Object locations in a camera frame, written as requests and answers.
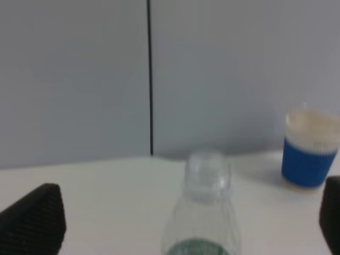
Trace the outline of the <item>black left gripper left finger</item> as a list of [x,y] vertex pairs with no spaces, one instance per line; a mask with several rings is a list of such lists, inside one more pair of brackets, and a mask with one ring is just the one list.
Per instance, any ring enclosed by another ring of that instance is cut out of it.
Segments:
[[58,254],[65,233],[58,184],[42,184],[1,212],[1,254]]

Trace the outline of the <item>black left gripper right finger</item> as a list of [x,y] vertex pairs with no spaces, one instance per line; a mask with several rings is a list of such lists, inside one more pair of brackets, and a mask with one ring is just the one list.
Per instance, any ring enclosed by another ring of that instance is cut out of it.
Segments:
[[319,213],[319,225],[331,254],[339,255],[339,176],[326,179]]

